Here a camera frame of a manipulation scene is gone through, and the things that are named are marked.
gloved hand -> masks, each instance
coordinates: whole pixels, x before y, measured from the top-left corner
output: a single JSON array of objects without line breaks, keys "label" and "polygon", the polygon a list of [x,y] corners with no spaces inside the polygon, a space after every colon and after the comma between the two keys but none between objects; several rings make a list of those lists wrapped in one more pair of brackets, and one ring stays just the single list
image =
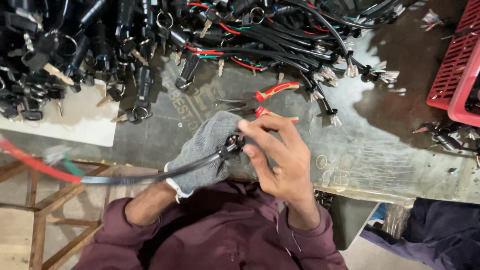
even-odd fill
[{"label": "gloved hand", "polygon": [[[165,165],[165,172],[214,154],[237,129],[240,119],[240,116],[226,111],[219,111],[207,119],[193,138],[183,145],[178,157]],[[228,174],[227,162],[216,160],[192,172],[168,178],[167,183],[177,191],[177,197],[186,198],[196,188],[222,181]]]}]

floor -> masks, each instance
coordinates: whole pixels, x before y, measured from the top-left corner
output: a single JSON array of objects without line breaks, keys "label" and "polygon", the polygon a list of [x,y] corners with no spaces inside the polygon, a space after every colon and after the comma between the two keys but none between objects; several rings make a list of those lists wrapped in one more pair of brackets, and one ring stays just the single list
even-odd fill
[{"label": "floor", "polygon": [[359,237],[346,251],[340,252],[350,270],[431,270],[421,262],[397,256]]}]

sleeve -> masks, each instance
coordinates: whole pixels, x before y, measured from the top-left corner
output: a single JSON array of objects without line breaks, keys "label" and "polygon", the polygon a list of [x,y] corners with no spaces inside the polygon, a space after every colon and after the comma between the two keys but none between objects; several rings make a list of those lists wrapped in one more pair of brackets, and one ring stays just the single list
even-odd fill
[{"label": "sleeve", "polygon": [[332,218],[318,206],[320,224],[306,231],[288,225],[288,207],[280,214],[278,234],[284,247],[295,257],[302,269],[347,269],[345,261],[333,243]]},{"label": "sleeve", "polygon": [[125,206],[132,198],[112,201],[104,215],[104,226],[85,246],[73,270],[143,270],[138,251],[158,232],[160,222],[148,226],[129,223]]}]

gray work surface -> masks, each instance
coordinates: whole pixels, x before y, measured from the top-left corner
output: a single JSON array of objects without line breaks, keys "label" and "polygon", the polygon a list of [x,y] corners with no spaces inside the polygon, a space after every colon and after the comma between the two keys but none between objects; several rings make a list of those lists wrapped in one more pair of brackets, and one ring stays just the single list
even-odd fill
[{"label": "gray work surface", "polygon": [[[341,79],[338,88],[324,86],[332,107],[339,111],[340,127],[330,124],[321,103],[309,102],[303,86],[263,102],[277,114],[300,118],[296,127],[312,153],[311,175],[316,186],[350,197],[404,205],[409,202],[401,197],[417,196],[480,203],[479,177],[472,156],[445,152],[434,146],[429,134],[412,134],[420,124],[446,116],[445,111],[427,106],[425,99],[449,45],[449,40],[440,38],[454,31],[454,27],[436,27],[424,32],[421,18],[432,8],[456,24],[466,2],[420,1],[405,10],[395,24],[351,39],[354,56],[364,65],[387,60],[388,70],[401,73],[398,82],[391,85],[364,83],[357,77]],[[265,91],[277,84],[275,72],[253,76],[250,70],[226,61],[223,76],[218,77],[218,65],[202,61],[194,83],[184,94],[174,86],[182,65],[183,60],[179,67],[175,65],[173,53],[163,57],[160,50],[156,52],[152,59],[156,73],[153,116],[139,125],[117,124],[113,147],[2,133],[36,155],[47,147],[65,144],[74,148],[70,153],[74,159],[163,169],[205,119],[230,108],[219,104],[220,98],[242,97],[245,91]],[[303,84],[293,69],[286,73],[287,81]],[[135,92],[131,79],[127,86],[128,96]],[[131,108],[133,99],[127,97],[120,106]]]}]

person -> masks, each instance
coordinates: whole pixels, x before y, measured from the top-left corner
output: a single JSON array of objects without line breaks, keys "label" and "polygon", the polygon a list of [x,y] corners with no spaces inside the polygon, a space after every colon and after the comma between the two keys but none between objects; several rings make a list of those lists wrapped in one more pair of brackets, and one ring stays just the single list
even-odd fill
[{"label": "person", "polygon": [[[133,199],[112,201],[103,228],[73,269],[346,269],[332,220],[313,195],[310,151],[289,120],[248,122],[219,112],[166,171],[215,151],[237,127],[277,164],[271,168],[259,147],[246,144],[243,152],[259,182],[223,181],[225,162],[212,162],[152,184]],[[281,141],[266,130],[278,132]]]}]

